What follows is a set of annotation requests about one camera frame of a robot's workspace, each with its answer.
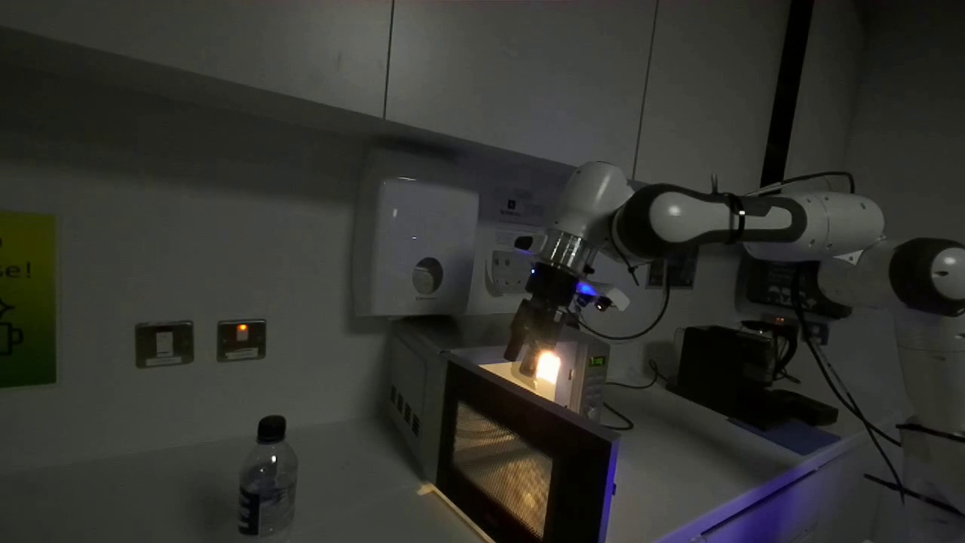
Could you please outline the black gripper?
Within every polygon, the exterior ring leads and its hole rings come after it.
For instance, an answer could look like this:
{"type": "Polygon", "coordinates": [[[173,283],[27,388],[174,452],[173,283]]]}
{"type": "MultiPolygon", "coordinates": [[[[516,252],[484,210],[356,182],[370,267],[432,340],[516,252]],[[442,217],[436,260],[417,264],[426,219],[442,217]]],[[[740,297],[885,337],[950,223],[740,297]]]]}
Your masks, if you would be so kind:
{"type": "Polygon", "coordinates": [[[520,363],[529,346],[555,346],[576,310],[600,300],[600,287],[548,261],[534,261],[525,283],[525,300],[509,322],[503,355],[520,363]]]}

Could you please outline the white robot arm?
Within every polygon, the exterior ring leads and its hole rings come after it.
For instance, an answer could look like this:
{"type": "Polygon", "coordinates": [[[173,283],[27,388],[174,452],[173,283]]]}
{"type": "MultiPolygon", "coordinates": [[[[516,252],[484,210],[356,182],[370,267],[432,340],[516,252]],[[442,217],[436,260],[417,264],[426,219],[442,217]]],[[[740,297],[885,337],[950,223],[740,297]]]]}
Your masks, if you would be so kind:
{"type": "Polygon", "coordinates": [[[651,260],[740,245],[760,261],[818,264],[818,291],[851,308],[886,308],[911,415],[906,464],[930,495],[965,506],[965,245],[889,239],[881,206],[858,194],[720,194],[632,183],[612,164],[564,182],[514,318],[508,359],[562,337],[598,252],[651,260]]]}

